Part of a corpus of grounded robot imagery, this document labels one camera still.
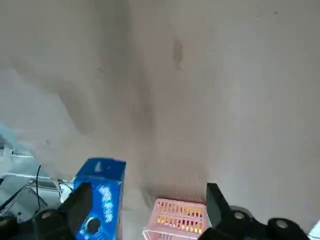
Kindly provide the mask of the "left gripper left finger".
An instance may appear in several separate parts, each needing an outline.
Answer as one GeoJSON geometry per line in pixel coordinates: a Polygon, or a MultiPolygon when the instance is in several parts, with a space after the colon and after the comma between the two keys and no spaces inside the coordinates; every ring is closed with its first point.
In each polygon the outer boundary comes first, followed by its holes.
{"type": "Polygon", "coordinates": [[[82,183],[58,208],[45,208],[18,222],[13,216],[0,218],[2,240],[75,240],[93,206],[93,187],[82,183]]]}

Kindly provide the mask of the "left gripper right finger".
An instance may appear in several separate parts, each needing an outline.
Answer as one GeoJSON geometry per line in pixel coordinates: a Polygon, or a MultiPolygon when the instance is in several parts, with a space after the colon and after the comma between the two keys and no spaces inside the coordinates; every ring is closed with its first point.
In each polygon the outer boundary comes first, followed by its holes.
{"type": "Polygon", "coordinates": [[[200,240],[308,240],[292,220],[271,218],[263,224],[240,209],[232,209],[216,183],[206,185],[206,209],[211,227],[200,240]]]}

